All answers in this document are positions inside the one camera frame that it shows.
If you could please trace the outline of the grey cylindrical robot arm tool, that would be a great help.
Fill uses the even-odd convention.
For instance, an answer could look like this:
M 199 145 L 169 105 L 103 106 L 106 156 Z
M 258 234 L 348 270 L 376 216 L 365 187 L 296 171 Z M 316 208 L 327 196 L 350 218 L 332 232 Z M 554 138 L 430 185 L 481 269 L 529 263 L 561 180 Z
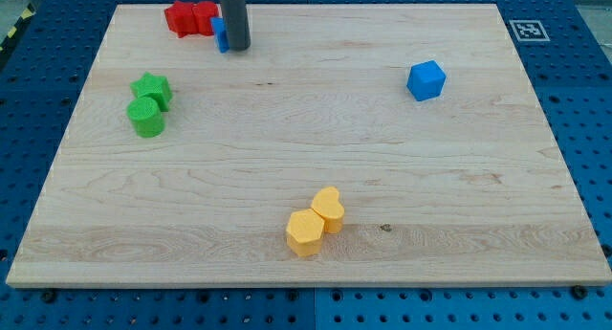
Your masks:
M 246 0 L 219 0 L 223 15 L 229 48 L 246 51 L 251 45 Z

